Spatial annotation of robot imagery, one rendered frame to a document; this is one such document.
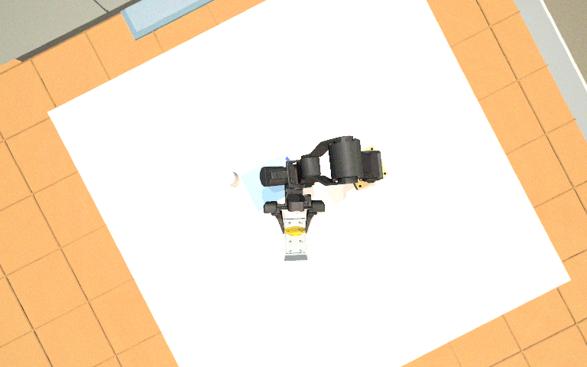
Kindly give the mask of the white dish rack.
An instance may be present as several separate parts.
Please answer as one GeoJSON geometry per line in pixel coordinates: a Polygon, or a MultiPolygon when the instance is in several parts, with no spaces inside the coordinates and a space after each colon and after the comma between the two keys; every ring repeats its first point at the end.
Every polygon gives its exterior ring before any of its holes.
{"type": "MultiPolygon", "coordinates": [[[[305,228],[305,218],[284,219],[284,229],[299,226],[305,228]]],[[[308,262],[306,255],[306,233],[291,236],[284,233],[284,263],[308,262]]]]}

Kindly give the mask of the light blue square mat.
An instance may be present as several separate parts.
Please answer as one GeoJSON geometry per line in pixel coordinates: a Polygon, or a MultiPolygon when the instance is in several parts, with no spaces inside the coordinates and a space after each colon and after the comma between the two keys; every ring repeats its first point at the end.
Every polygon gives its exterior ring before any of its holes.
{"type": "Polygon", "coordinates": [[[278,156],[240,176],[257,210],[262,209],[267,201],[277,201],[285,197],[284,185],[264,187],[260,181],[260,171],[263,167],[276,166],[285,167],[281,156],[278,156]]]}

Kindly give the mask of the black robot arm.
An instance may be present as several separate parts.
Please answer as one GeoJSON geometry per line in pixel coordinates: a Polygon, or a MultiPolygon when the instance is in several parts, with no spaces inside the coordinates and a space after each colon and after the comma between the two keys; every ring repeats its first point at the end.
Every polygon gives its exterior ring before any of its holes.
{"type": "MultiPolygon", "coordinates": [[[[310,188],[316,182],[324,186],[332,186],[355,184],[358,183],[358,179],[368,183],[384,179],[381,151],[362,151],[360,140],[351,135],[321,141],[310,154],[302,155],[300,160],[285,162],[286,167],[263,167],[261,169],[262,186],[272,187],[286,184],[288,188],[302,189],[310,188]],[[320,170],[319,157],[322,157],[327,151],[329,151],[331,179],[321,175],[320,170]]],[[[303,195],[303,191],[298,194],[287,192],[285,206],[289,212],[303,212],[305,206],[311,206],[311,195],[303,195]]]]}

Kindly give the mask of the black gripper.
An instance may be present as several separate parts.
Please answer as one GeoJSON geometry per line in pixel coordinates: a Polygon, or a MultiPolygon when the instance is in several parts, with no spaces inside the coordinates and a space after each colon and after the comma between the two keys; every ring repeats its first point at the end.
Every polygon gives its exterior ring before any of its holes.
{"type": "MultiPolygon", "coordinates": [[[[294,189],[294,187],[289,187],[288,185],[284,185],[284,194],[286,196],[287,192],[291,192],[292,194],[298,194],[302,192],[302,189],[294,189]]],[[[277,221],[280,224],[281,231],[284,234],[284,221],[282,215],[282,209],[287,209],[285,203],[277,204],[277,201],[267,201],[263,206],[264,213],[271,213],[272,216],[277,218],[277,221]]],[[[325,203],[322,200],[311,200],[311,206],[305,206],[306,209],[306,226],[305,226],[305,233],[307,233],[310,221],[314,215],[317,215],[318,212],[325,212],[325,203]]]]}

